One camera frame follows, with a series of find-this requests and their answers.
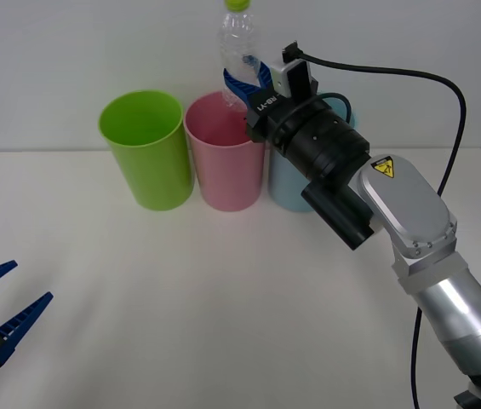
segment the white table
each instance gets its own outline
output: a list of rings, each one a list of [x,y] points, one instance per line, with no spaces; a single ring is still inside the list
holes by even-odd
[[[388,150],[437,186],[447,150]],[[481,281],[481,150],[444,198]],[[410,408],[415,304],[383,232],[350,251],[315,214],[140,208],[107,152],[0,153],[0,324],[55,299],[0,370],[8,409]],[[424,320],[422,408],[467,387]]]

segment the yellow warning sticker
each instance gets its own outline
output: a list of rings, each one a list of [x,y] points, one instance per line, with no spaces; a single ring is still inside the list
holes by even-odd
[[[382,158],[371,165],[373,168],[375,168],[375,170],[378,170],[380,173],[383,173],[387,177],[391,177],[393,179],[393,159],[391,156],[386,156],[385,158]]]

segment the green bottle cap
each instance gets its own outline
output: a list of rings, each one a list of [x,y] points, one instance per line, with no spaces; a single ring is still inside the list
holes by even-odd
[[[225,5],[229,11],[244,11],[249,7],[250,0],[225,0]]]

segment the black cable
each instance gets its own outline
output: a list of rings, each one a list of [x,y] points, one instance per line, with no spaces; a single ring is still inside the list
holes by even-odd
[[[271,133],[270,137],[268,138],[271,143],[274,144],[279,144],[279,141],[274,141],[275,135],[282,129],[283,125],[291,119],[296,113],[298,113],[301,109],[309,106],[312,104],[314,101],[318,100],[323,100],[325,98],[336,98],[337,100],[341,100],[344,102],[344,105],[346,105],[346,122],[350,123],[350,120],[352,119],[352,104],[350,104],[350,101],[343,95],[343,94],[337,94],[336,92],[326,92],[324,94],[319,94],[319,95],[313,95],[307,100],[303,101],[301,104],[296,106],[293,110],[291,110],[288,115],[282,119],[278,124],[276,125],[276,128],[274,128],[274,131]]]
[[[458,149],[460,148],[461,138],[463,137],[463,130],[465,129],[465,122],[467,119],[467,103],[465,101],[465,97],[463,96],[463,93],[461,92],[461,90],[458,88],[456,84],[454,84],[452,81],[450,81],[447,78],[440,77],[439,75],[431,74],[429,72],[405,70],[402,68],[385,68],[381,66],[353,66],[350,64],[341,64],[339,62],[320,60],[319,58],[312,57],[311,55],[307,55],[303,53],[297,46],[297,43],[292,43],[290,46],[288,46],[284,50],[284,57],[289,57],[290,59],[300,58],[302,60],[311,62],[313,64],[318,64],[320,66],[327,66],[329,68],[334,68],[337,70],[367,72],[367,73],[374,73],[374,74],[392,74],[392,75],[402,75],[405,77],[431,79],[432,81],[436,81],[452,89],[455,95],[458,97],[458,101],[460,102],[460,124],[458,126],[458,131],[455,136],[452,152],[448,159],[448,163],[446,164],[446,169],[444,171],[443,179],[441,180],[441,183],[437,190],[437,194],[439,196],[443,194],[444,187],[446,186],[446,182],[448,181],[450,177],[450,172],[452,171],[452,167],[454,166],[455,157],[457,156]],[[410,388],[412,390],[412,401],[414,403],[415,409],[420,409],[420,405],[418,403],[418,391],[416,387],[416,360],[418,355],[418,341],[420,340],[421,316],[422,316],[422,312],[418,308],[416,312],[414,333],[412,336],[412,351],[410,356]]]

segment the bottle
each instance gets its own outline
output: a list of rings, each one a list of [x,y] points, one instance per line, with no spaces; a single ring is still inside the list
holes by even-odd
[[[258,32],[249,12],[250,0],[225,0],[227,12],[218,33],[221,64],[229,73],[247,84],[259,86],[257,74],[261,62],[257,57]],[[245,104],[225,85],[223,100],[233,111],[244,111]]]

